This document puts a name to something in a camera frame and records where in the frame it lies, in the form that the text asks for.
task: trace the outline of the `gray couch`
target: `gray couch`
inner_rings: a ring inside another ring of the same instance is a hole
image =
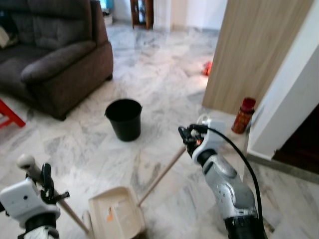
[[[112,78],[113,54],[99,1],[0,0],[19,44],[0,49],[0,89],[63,120]]]

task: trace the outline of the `wooden door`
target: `wooden door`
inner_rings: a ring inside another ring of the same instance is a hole
[[[256,107],[284,60],[313,0],[228,0],[203,106],[236,114]]]

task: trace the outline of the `orange object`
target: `orange object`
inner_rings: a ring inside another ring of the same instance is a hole
[[[205,65],[204,65],[204,70],[202,71],[202,74],[204,76],[209,76],[210,74],[210,70],[211,70],[211,67],[213,66],[213,62],[209,61],[207,62]]]
[[[108,214],[108,216],[106,218],[106,221],[108,221],[108,222],[113,221],[113,212],[112,212],[112,208],[111,207],[109,207],[109,214]]]

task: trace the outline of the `red chair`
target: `red chair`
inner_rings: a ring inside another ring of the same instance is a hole
[[[0,114],[7,116],[8,119],[0,123],[0,128],[15,122],[19,127],[25,126],[25,122],[20,119],[2,100],[0,100]]]

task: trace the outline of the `black bucket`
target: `black bucket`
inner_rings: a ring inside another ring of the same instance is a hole
[[[132,141],[141,134],[141,112],[140,103],[131,99],[121,99],[107,106],[105,116],[110,120],[120,140]]]

